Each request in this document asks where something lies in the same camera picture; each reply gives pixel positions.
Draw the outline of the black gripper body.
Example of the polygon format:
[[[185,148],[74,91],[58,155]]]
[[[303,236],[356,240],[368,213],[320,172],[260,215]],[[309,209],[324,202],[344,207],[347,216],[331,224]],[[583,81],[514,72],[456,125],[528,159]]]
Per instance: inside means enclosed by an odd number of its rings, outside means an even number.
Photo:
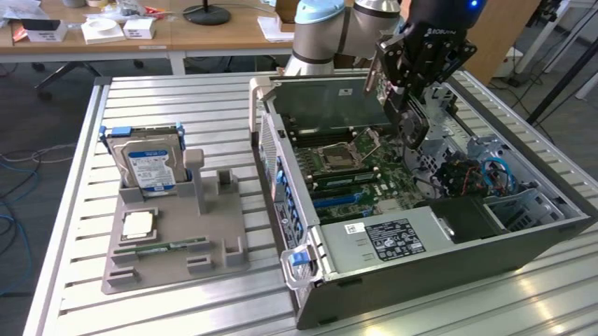
[[[483,0],[415,0],[409,2],[401,30],[408,46],[423,46],[426,39],[459,45],[486,6]]]

